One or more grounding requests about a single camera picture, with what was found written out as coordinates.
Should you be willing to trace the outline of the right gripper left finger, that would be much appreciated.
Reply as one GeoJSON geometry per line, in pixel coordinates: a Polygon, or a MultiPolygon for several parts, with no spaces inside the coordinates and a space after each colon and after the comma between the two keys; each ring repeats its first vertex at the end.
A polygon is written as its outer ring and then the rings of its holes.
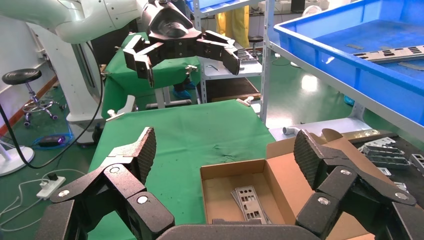
{"type": "Polygon", "coordinates": [[[157,141],[152,127],[115,147],[95,170],[55,190],[35,234],[37,240],[86,240],[115,212],[138,240],[155,240],[175,225],[174,216],[146,187],[157,141]]]}

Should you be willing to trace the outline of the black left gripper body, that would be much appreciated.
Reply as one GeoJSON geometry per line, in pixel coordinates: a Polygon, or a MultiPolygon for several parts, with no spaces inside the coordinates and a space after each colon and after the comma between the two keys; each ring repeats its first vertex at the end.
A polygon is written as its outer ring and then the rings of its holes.
{"type": "Polygon", "coordinates": [[[153,0],[142,8],[142,30],[151,45],[157,44],[159,59],[197,55],[202,32],[171,2],[153,0]]]}

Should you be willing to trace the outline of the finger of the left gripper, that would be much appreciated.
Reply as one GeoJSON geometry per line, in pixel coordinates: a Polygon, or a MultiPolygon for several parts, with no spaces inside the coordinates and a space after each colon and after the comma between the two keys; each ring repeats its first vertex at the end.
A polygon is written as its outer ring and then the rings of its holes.
{"type": "Polygon", "coordinates": [[[196,55],[220,61],[229,72],[233,75],[238,75],[241,61],[238,57],[238,49],[234,46],[234,43],[235,41],[229,37],[206,30],[196,40],[196,55]]]}
{"type": "Polygon", "coordinates": [[[153,67],[165,60],[165,36],[159,33],[150,33],[149,40],[132,33],[130,39],[123,46],[123,53],[127,68],[134,70],[137,77],[148,81],[151,88],[155,87],[153,67]]]}

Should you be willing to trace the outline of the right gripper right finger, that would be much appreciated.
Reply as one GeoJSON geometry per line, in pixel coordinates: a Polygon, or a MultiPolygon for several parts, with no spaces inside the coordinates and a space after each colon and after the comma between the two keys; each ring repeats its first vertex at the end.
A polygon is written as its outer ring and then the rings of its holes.
{"type": "Polygon", "coordinates": [[[342,213],[377,240],[421,240],[424,211],[406,191],[361,170],[341,150],[317,143],[304,129],[293,155],[313,190],[295,224],[324,240],[342,213]]]}

